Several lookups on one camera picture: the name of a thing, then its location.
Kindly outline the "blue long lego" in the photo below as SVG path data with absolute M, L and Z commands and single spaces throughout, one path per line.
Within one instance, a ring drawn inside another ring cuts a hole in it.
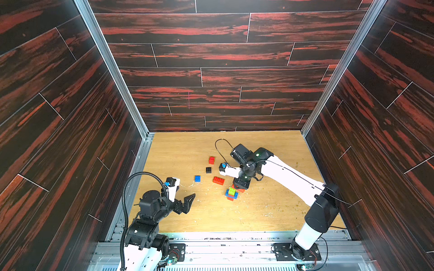
M 228 190 L 226 191 L 226 193 L 225 193 L 225 196 L 226 196 L 229 200 L 234 201 L 235 199 L 238 198 L 238 192 L 233 192 L 232 194 L 230 194 L 229 192 L 230 192 L 230 190 L 228 189 Z

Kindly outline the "green square lego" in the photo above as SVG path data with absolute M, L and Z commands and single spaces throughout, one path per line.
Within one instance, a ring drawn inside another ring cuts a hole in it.
M 233 188 L 229 188 L 228 189 L 228 195 L 234 196 L 235 194 L 236 194 L 236 190 L 235 189 L 233 189 Z

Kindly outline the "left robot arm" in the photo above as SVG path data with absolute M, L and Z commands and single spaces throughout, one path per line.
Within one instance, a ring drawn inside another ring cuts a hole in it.
M 139 203 L 140 212 L 121 240 L 123 258 L 118 270 L 155 271 L 160 262 L 165 262 L 170 255 L 169 238 L 159 234 L 159 222 L 171 212 L 188 213 L 195 197 L 191 194 L 182 202 L 156 190 L 144 193 Z

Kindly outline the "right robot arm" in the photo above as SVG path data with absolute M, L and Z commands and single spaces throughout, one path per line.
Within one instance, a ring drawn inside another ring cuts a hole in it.
M 291 243 L 294 255 L 310 251 L 315 241 L 328 231 L 339 213 L 337 206 L 339 188 L 305 176 L 262 147 L 252 152 L 239 144 L 232 150 L 231 157 L 238 162 L 239 166 L 231 167 L 227 163 L 222 163 L 219 166 L 219 173 L 233 177 L 235 188 L 247 190 L 251 179 L 259 174 L 277 181 L 310 207 L 305 215 L 302 229 Z

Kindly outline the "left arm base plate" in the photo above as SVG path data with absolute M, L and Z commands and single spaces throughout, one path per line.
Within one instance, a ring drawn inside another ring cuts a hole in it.
M 186 244 L 185 243 L 170 243 L 168 249 L 163 252 L 161 262 L 170 262 L 175 264 L 185 260 Z

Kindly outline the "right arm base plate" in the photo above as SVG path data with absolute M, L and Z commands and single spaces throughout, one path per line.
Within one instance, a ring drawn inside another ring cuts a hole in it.
M 318 262 L 322 259 L 316 243 L 314 243 L 308 250 L 300 247 L 295 242 L 274 243 L 271 246 L 271 251 L 275 254 L 278 262 Z

